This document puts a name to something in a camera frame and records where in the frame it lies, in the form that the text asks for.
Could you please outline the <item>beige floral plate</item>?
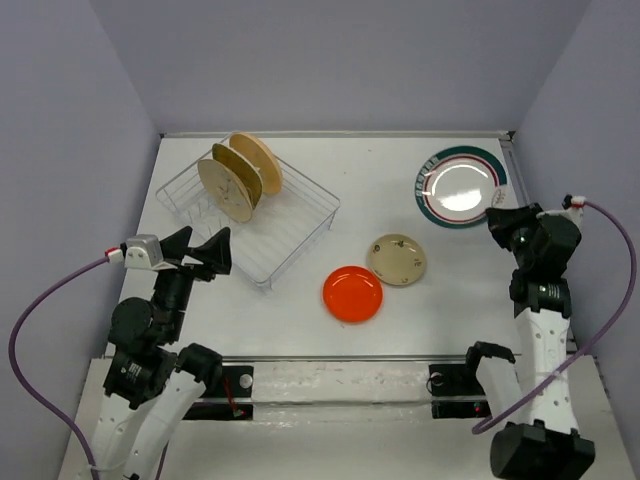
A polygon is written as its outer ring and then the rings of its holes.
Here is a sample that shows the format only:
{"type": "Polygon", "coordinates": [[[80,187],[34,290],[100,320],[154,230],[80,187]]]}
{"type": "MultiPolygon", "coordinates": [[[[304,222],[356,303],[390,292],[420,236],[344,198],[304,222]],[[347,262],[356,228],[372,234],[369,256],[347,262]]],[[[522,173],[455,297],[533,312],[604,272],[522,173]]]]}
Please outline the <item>beige floral plate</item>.
{"type": "Polygon", "coordinates": [[[252,218],[249,193],[235,173],[213,159],[200,160],[197,169],[205,190],[224,214],[239,223],[246,223],[252,218]]]}

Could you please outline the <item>white green-rimmed plate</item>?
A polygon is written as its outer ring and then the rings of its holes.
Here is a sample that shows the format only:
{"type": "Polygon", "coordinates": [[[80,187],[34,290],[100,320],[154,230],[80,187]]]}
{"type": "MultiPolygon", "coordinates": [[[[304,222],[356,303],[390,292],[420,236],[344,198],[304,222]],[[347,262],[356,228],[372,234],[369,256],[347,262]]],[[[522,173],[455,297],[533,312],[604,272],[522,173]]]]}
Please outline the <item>white green-rimmed plate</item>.
{"type": "Polygon", "coordinates": [[[505,200],[508,186],[507,170],[493,153],[461,145],[441,150],[424,162],[413,195],[430,222],[466,229],[486,221],[486,210],[505,200]]]}

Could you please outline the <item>white wire dish rack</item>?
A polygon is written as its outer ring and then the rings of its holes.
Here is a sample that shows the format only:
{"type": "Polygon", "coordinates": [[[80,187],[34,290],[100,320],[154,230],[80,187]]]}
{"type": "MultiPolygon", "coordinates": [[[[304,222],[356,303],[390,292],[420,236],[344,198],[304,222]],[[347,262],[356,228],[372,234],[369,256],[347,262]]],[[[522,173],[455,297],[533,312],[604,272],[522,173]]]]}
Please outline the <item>white wire dish rack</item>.
{"type": "Polygon", "coordinates": [[[233,221],[215,205],[198,174],[198,162],[213,159],[211,149],[163,184],[156,198],[204,240],[229,227],[234,265],[257,285],[270,287],[330,228],[340,200],[275,155],[283,174],[281,192],[263,190],[252,218],[233,221]]]}

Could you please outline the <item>woven bamboo tray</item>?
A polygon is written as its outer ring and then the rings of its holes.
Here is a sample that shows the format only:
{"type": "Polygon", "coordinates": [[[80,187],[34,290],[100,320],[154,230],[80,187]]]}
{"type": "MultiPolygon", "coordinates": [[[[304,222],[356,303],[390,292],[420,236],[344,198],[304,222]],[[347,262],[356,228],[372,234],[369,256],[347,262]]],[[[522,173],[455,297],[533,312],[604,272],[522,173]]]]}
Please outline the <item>woven bamboo tray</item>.
{"type": "Polygon", "coordinates": [[[255,209],[263,194],[263,180],[253,164],[242,154],[222,143],[214,143],[212,158],[231,170],[243,183],[255,209]]]}

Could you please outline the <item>tan round plate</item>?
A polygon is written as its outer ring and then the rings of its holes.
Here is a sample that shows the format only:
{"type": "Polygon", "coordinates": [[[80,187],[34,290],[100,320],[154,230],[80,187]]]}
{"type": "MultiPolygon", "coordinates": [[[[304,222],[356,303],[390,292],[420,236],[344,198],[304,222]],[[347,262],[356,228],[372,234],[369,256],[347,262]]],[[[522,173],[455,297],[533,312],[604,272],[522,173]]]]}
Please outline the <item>tan round plate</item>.
{"type": "Polygon", "coordinates": [[[247,132],[237,132],[230,136],[229,145],[258,170],[266,194],[281,192],[283,174],[279,160],[262,140],[247,132]]]}

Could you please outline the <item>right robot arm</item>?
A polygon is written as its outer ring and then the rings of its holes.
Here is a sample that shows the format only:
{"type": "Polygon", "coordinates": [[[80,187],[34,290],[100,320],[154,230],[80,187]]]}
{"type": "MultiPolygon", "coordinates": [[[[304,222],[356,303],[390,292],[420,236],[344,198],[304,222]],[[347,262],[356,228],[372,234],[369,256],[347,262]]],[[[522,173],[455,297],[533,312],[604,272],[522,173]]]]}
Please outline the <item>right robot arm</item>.
{"type": "Polygon", "coordinates": [[[487,209],[489,231],[513,254],[509,285],[520,355],[478,341],[465,367],[485,393],[490,415],[476,433],[495,431],[489,454],[498,479],[579,479],[596,457],[572,408],[567,340],[571,294],[564,277],[579,245],[585,200],[568,196],[560,210],[533,203],[517,209],[487,209]]]}

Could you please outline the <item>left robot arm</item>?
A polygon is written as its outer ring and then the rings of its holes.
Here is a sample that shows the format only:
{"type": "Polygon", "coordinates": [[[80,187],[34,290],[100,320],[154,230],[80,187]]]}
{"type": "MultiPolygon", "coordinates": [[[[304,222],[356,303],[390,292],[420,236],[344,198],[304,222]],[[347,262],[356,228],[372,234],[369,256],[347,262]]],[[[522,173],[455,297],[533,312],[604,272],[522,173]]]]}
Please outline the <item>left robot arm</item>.
{"type": "Polygon", "coordinates": [[[108,341],[115,351],[90,442],[93,457],[79,479],[151,478],[179,422],[222,376],[221,355],[205,346],[167,349],[180,337],[194,283],[232,267],[229,228],[196,247],[191,235],[189,227],[164,239],[140,234],[106,253],[156,280],[150,298],[126,298],[112,312],[108,341]]]}

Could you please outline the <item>small cream plate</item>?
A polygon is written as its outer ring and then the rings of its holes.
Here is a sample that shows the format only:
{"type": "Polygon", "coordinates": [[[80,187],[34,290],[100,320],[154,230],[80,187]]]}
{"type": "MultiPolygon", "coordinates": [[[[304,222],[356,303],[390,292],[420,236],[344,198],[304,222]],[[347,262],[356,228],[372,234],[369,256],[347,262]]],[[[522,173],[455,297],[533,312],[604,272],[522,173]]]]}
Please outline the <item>small cream plate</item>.
{"type": "Polygon", "coordinates": [[[380,281],[398,287],[417,282],[427,268],[427,256],[420,244],[397,233],[374,240],[366,260],[368,268],[380,281]]]}

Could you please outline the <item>orange plate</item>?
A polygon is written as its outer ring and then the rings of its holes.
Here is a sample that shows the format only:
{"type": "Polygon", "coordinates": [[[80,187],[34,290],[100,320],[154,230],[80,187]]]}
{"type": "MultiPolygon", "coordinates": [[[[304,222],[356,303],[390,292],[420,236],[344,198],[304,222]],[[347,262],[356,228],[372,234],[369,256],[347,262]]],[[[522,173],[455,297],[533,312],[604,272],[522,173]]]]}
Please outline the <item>orange plate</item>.
{"type": "Polygon", "coordinates": [[[337,268],[327,276],[322,287],[322,300],[328,312],[348,324],[372,319],[380,310],[383,299],[379,279],[362,266],[337,268]]]}

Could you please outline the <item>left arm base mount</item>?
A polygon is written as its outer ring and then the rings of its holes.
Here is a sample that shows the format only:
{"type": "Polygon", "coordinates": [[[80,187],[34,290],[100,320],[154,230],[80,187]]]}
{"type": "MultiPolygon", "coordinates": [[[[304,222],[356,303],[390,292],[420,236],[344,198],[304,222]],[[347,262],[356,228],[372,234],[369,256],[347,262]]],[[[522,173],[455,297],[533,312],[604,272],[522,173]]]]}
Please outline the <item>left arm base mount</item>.
{"type": "Polygon", "coordinates": [[[254,366],[230,364],[213,388],[208,388],[189,408],[186,421],[251,421],[254,366]]]}

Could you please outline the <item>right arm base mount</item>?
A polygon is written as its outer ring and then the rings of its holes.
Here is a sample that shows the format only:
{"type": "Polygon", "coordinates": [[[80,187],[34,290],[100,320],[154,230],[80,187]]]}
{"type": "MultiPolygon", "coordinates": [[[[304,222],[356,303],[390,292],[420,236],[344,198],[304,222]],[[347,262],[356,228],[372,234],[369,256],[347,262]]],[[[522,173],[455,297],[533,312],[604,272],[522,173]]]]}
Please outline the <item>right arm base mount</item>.
{"type": "Polygon", "coordinates": [[[426,388],[434,419],[484,419],[491,415],[484,390],[464,363],[429,365],[426,388]]]}

